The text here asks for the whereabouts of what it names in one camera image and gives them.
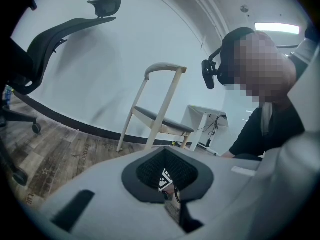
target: black baseboard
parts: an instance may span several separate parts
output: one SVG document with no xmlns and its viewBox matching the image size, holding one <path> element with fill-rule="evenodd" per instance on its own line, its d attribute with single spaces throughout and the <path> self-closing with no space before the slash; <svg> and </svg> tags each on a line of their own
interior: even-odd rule
<svg viewBox="0 0 320 240">
<path fill-rule="evenodd" d="M 79 122 L 77 120 L 71 119 L 67 116 L 64 116 L 62 114 L 59 114 L 50 108 L 47 108 L 46 106 L 40 104 L 39 102 L 35 101 L 34 99 L 30 98 L 29 96 L 21 95 L 20 93 L 13 92 L 14 95 L 22 100 L 24 103 L 29 105 L 31 108 L 35 109 L 42 115 L 64 125 L 68 126 L 70 128 L 73 128 L 75 130 L 79 130 L 80 132 L 86 133 L 86 134 L 91 134 L 94 136 L 110 139 L 110 140 L 115 140 L 118 141 L 120 140 L 121 134 L 109 130 L 104 130 L 100 129 L 88 124 L 85 124 L 83 122 Z M 124 142 L 129 142 L 129 143 L 138 143 L 138 144 L 146 144 L 147 143 L 147 138 L 142 138 L 142 137 L 136 137 L 136 136 L 131 136 L 131 135 L 125 135 L 124 137 Z M 172 141 L 170 140 L 161 140 L 161 139 L 156 139 L 153 143 L 154 145 L 160 145 L 160 146 L 171 146 Z"/>
</svg>

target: wooden floor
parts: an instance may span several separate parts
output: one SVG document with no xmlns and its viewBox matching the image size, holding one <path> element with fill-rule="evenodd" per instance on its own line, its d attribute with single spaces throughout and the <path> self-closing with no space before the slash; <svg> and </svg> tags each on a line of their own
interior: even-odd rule
<svg viewBox="0 0 320 240">
<path fill-rule="evenodd" d="M 37 209 L 53 192 L 87 170 L 89 167 L 144 149 L 143 144 L 127 143 L 117 153 L 118 141 L 79 132 L 46 116 L 11 97 L 10 109 L 37 117 L 42 129 L 32 131 L 30 122 L 8 122 L 0 135 L 17 167 L 28 174 L 26 186 L 18 185 L 12 177 L 9 183 L 16 198 Z"/>
</svg>

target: black office chair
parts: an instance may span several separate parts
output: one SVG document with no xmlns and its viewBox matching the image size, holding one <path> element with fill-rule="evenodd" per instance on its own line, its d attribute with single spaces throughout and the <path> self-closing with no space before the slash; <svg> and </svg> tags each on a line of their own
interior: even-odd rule
<svg viewBox="0 0 320 240">
<path fill-rule="evenodd" d="M 37 123 L 35 117 L 11 111 L 4 106 L 3 92 L 6 85 L 12 87 L 15 92 L 21 95 L 28 95 L 33 92 L 42 83 L 52 53 L 56 53 L 56 49 L 67 41 L 63 38 L 81 30 L 114 21 L 115 17 L 103 17 L 114 15 L 119 10 L 121 4 L 121 0 L 97 0 L 89 2 L 94 5 L 95 14 L 98 18 L 75 18 L 42 32 L 32 41 L 27 52 L 10 38 L 6 46 L 10 54 L 10 58 L 8 58 L 9 70 L 1 73 L 0 79 L 0 127 L 5 127 L 7 121 L 33 122 L 32 130 L 36 134 L 40 133 L 41 126 Z M 1 137 L 0 155 L 4 163 L 13 172 L 15 181 L 25 186 L 28 181 L 28 175 L 15 166 Z"/>
</svg>

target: black shirt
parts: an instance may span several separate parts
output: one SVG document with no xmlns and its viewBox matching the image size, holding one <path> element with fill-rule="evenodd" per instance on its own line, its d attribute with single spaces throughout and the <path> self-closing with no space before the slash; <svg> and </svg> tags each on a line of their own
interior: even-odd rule
<svg viewBox="0 0 320 240">
<path fill-rule="evenodd" d="M 294 55 L 290 55 L 289 59 L 294 63 L 297 79 L 299 79 L 308 65 Z M 273 105 L 272 117 L 269 122 L 269 132 L 265 136 L 263 136 L 261 132 L 261 116 L 262 108 L 258 107 L 252 113 L 238 136 L 238 139 L 230 148 L 229 151 L 233 155 L 251 154 L 262 156 L 264 152 L 281 147 L 287 140 L 305 131 L 302 121 L 293 105 L 284 111 L 279 111 L 277 107 Z"/>
</svg>

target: chair caster wheel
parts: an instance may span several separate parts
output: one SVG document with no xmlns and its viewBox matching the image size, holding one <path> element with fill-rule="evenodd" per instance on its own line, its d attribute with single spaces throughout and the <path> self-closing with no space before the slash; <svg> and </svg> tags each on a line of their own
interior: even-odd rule
<svg viewBox="0 0 320 240">
<path fill-rule="evenodd" d="M 21 186 L 27 185 L 28 175 L 20 169 L 13 173 L 13 178 Z"/>
<path fill-rule="evenodd" d="M 41 126 L 37 122 L 32 125 L 32 130 L 35 134 L 39 134 L 41 131 Z"/>
</svg>

